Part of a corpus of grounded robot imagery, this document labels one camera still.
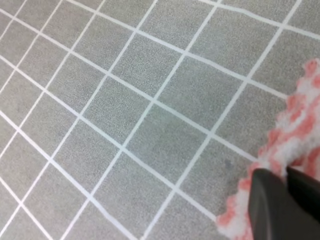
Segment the black plastic object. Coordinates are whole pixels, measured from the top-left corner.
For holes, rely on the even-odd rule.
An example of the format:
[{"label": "black plastic object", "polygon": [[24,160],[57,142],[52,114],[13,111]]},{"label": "black plastic object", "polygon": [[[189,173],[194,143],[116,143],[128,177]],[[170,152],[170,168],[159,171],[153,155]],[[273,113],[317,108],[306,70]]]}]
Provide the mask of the black plastic object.
[{"label": "black plastic object", "polygon": [[[301,174],[295,170],[289,172],[288,181],[293,181],[288,183],[290,192],[293,196],[300,195],[308,185],[318,190],[303,196],[318,198],[319,183],[311,186],[310,179],[306,180],[306,176]],[[257,169],[253,172],[248,212],[254,240],[320,240],[320,224],[304,210],[313,212],[319,203],[315,200],[311,204],[313,207],[303,209],[300,205],[306,206],[309,200],[301,200],[303,197],[300,197],[299,205],[290,192],[270,171]]]},{"label": "black plastic object", "polygon": [[290,167],[287,168],[287,172],[290,195],[302,209],[320,223],[320,182]]}]

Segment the gray tile floor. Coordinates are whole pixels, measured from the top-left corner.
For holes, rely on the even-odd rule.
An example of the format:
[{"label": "gray tile floor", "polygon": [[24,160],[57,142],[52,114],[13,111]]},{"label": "gray tile floor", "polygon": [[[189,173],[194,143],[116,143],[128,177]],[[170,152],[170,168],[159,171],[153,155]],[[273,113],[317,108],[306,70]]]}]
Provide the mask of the gray tile floor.
[{"label": "gray tile floor", "polygon": [[0,0],[0,239],[224,240],[317,0]]}]

